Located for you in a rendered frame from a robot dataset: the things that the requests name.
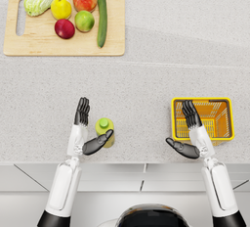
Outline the yellow slatted basket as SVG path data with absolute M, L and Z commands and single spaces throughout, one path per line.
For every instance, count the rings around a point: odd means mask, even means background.
M 188 127 L 182 111 L 186 98 L 171 102 L 172 136 L 176 141 L 189 143 Z M 231 101 L 229 98 L 191 98 L 214 146 L 234 138 Z

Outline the green tea bottle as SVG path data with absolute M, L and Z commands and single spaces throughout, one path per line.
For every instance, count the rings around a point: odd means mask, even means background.
M 109 129 L 114 129 L 114 125 L 111 119 L 102 117 L 100 118 L 95 125 L 95 129 L 98 135 L 103 135 L 107 132 Z M 111 136 L 110 139 L 105 143 L 105 148 L 110 148 L 113 146 L 115 141 L 115 137 Z

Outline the dark round robot body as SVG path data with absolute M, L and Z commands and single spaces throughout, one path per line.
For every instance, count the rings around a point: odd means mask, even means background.
M 174 208 L 164 204 L 138 204 L 126 209 L 115 227 L 189 227 Z

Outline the wooden cutting board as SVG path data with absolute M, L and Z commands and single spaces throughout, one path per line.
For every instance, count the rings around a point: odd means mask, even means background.
M 3 52 L 7 56 L 121 56 L 125 52 L 125 0 L 106 0 L 107 35 L 103 47 L 97 44 L 98 29 L 77 30 L 70 39 L 59 38 L 56 20 L 47 11 L 25 17 L 23 35 L 17 35 L 20 0 L 9 0 Z

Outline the dark red apple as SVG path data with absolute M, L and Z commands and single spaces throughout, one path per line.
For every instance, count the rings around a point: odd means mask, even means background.
M 55 23 L 55 33 L 62 39 L 69 39 L 74 35 L 75 27 L 71 21 L 61 19 Z

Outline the green apple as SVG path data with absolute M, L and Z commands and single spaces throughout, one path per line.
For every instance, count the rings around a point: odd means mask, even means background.
M 88 11 L 79 11 L 75 15 L 74 20 L 77 29 L 81 32 L 90 31 L 95 24 L 94 16 Z

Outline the green cucumber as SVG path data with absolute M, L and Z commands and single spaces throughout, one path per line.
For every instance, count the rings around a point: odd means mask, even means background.
M 99 29 L 97 43 L 100 48 L 103 48 L 107 33 L 107 5 L 106 0 L 98 0 L 99 7 Z

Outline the yellow pear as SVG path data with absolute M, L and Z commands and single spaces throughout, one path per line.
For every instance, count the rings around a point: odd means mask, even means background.
M 56 20 L 69 19 L 71 16 L 71 4 L 67 0 L 53 0 L 51 12 Z

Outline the red peach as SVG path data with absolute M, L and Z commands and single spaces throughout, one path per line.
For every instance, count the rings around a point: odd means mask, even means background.
M 73 0 L 76 11 L 93 12 L 97 6 L 97 0 Z

